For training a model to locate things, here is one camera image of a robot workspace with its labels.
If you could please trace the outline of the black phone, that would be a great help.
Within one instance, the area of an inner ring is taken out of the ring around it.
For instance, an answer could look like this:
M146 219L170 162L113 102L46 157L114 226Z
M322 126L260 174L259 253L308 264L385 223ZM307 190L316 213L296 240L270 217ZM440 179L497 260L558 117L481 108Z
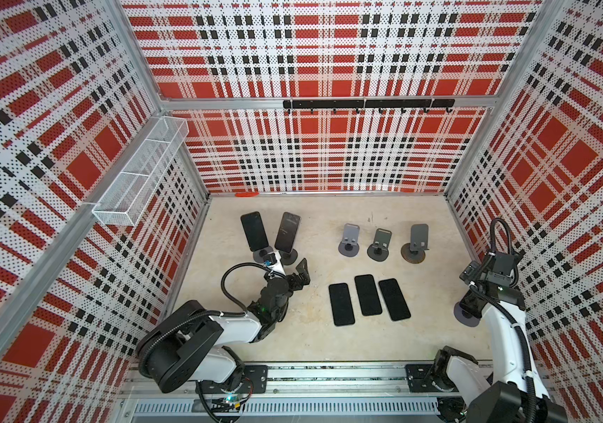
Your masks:
M358 275L354 278L361 313L364 317L381 315L383 308L377 292L377 284L372 275Z
M347 283L329 285L331 313L336 326L355 324L354 309Z
M281 218L274 248L276 248L278 251L291 253L294 249L294 241L296 240L296 234L298 232L300 223L300 216L285 211Z
M245 213L240 220L250 251L255 252L270 246L260 212Z
M409 319L412 316L398 280L394 278L380 280L378 286L393 322Z

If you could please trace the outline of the grey phone stand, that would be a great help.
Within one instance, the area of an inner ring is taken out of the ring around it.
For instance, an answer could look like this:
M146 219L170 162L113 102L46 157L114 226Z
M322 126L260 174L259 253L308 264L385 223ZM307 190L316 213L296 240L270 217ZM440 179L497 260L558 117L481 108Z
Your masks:
M391 237L392 232L390 230L378 228L375 231L375 237L371 245L368 247L368 257L379 263L384 262L390 254Z
M360 235L360 227L354 224L345 224L342 240L338 245L338 252L344 257L355 257L360 251L358 243Z

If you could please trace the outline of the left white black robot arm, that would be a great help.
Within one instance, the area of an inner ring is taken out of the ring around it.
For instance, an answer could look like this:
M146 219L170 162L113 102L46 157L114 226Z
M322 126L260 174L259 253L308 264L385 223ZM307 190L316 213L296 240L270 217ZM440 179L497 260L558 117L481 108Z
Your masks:
M245 305L227 289L236 270L262 271L265 285L257 301ZM245 364L233 344L253 344L267 338L283 322L293 294L311 282L304 258L293 273L285 273L282 254L274 251L262 264L235 264L224 272L220 290L238 306L238 312L209 310L190 300L155 326L135 347L139 373L155 381L163 393L186 382L212 382L224 391L236 391L245 379Z

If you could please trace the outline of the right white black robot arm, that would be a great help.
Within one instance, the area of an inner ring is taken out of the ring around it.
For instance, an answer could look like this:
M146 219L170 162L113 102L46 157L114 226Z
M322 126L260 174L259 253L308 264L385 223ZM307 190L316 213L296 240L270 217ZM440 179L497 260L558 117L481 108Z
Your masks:
M459 394L438 402L443 422L566 422L567 412L551 400L526 333L526 306L517 280L515 252L489 251L460 278L468 286L454 315L466 326L485 323L490 332L493 370L482 374L479 361L453 347L435 356L426 380L437 391Z

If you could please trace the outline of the far left grey stand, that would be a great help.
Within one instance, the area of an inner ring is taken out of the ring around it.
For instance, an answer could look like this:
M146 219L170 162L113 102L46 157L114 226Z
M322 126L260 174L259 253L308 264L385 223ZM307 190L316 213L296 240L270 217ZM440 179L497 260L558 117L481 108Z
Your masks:
M252 253L253 260L258 264L264 264L267 261L267 257L273 253L273 247L267 246L260 250L256 250Z

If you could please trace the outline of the right side grey stand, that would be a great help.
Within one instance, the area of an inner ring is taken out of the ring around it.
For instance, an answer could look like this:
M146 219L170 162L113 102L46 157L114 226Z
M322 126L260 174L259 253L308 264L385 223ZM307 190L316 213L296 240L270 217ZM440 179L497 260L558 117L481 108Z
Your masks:
M455 304L453 313L460 324L471 328L478 327L482 318L482 313L473 304L461 301Z

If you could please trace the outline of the far right grey stand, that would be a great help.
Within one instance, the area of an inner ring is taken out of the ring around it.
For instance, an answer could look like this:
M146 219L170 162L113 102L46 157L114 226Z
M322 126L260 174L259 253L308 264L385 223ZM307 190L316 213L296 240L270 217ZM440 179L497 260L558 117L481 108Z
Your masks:
M428 250L428 224L415 224L410 229L410 240L400 250L401 257L410 264L421 264Z

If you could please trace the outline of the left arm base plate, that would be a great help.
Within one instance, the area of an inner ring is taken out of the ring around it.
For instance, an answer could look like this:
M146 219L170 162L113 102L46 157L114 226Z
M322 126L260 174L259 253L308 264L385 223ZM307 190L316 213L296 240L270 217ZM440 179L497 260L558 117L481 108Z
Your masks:
M268 381L268 366L244 365L237 368L226 382L201 381L198 386L205 394L263 394Z

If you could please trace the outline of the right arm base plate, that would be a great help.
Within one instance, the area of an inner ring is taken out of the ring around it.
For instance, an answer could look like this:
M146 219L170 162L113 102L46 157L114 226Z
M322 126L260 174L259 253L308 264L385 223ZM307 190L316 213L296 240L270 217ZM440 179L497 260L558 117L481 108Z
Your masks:
M410 393L458 394L456 386L447 385L440 377L433 375L434 365L431 363L407 364L405 373L405 381Z

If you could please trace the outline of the black hook rail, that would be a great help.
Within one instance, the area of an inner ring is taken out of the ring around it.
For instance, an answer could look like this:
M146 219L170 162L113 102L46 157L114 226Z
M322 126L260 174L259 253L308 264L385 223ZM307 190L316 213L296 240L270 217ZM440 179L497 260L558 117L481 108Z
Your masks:
M339 109L452 109L455 99L410 99L410 100L284 100L285 110L339 110Z

